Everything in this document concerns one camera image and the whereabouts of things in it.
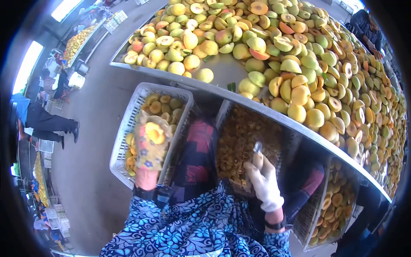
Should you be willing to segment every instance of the white glove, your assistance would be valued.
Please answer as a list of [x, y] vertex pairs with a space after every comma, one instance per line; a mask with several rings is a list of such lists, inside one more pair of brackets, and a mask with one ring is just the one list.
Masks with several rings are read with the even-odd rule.
[[254, 154], [252, 163], [244, 163], [246, 175], [253, 184], [256, 196], [263, 203], [261, 209], [267, 213], [281, 208], [284, 198], [280, 196], [275, 167], [262, 153]]

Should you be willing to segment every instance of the black shoe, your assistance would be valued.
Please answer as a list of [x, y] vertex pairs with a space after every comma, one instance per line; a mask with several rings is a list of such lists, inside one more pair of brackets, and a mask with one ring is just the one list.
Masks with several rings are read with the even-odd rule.
[[60, 142], [61, 142], [61, 148], [63, 148], [64, 150], [64, 136], [61, 136]]
[[77, 140], [79, 139], [79, 129], [80, 129], [80, 122], [77, 121], [77, 127], [76, 127], [76, 129], [73, 131], [74, 142], [75, 142], [75, 143], [77, 143]]

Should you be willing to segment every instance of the wristwatch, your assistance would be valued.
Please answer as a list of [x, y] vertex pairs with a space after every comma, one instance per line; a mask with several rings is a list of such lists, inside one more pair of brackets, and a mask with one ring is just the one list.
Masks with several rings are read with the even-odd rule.
[[133, 188], [133, 196], [140, 197], [143, 200], [153, 200], [158, 208], [163, 209], [169, 201], [171, 188], [164, 185], [157, 185], [155, 189], [144, 190], [136, 187]]
[[280, 223], [270, 224], [268, 223], [268, 221], [264, 220], [264, 225], [269, 229], [274, 229], [274, 230], [282, 229], [283, 227], [287, 225], [287, 217], [285, 216], [284, 211], [283, 211], [283, 215], [284, 215], [283, 221], [281, 221]]
[[147, 190], [136, 187], [136, 185], [134, 185], [134, 188], [133, 188], [133, 196], [140, 197], [143, 200], [155, 200], [154, 192], [155, 192], [155, 189], [147, 191]]

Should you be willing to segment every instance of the concrete floor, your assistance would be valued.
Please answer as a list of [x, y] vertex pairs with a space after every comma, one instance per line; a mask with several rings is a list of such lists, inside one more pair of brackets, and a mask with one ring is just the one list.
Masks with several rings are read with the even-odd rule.
[[[159, 2], [152, 0], [138, 7], [135, 1], [129, 1], [113, 7], [113, 11], [124, 10], [128, 19], [97, 48], [88, 63], [90, 71], [85, 84], [70, 95], [70, 104], [65, 104], [61, 111], [52, 108], [52, 114], [80, 121], [77, 144], [74, 144], [72, 135], [67, 135], [64, 151], [59, 145], [55, 146], [52, 163], [53, 187], [70, 220], [72, 252], [79, 255], [98, 255], [112, 233], [123, 228], [128, 215], [132, 192], [110, 172], [109, 160], [135, 87], [143, 81], [158, 81], [111, 67], [109, 62], [132, 31], [161, 7]], [[348, 15], [341, 8], [332, 9], [320, 0], [310, 2], [325, 8], [338, 20], [345, 20]], [[329, 256], [336, 249], [330, 245], [303, 253], [294, 236], [290, 238], [290, 245], [293, 256]]]

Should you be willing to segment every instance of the blue floral shirt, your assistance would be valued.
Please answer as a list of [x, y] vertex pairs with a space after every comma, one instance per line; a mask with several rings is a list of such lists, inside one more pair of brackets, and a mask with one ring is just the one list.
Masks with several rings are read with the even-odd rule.
[[100, 256], [291, 256], [290, 231], [261, 233], [245, 200], [219, 186], [190, 201], [159, 209], [134, 196], [124, 229]]

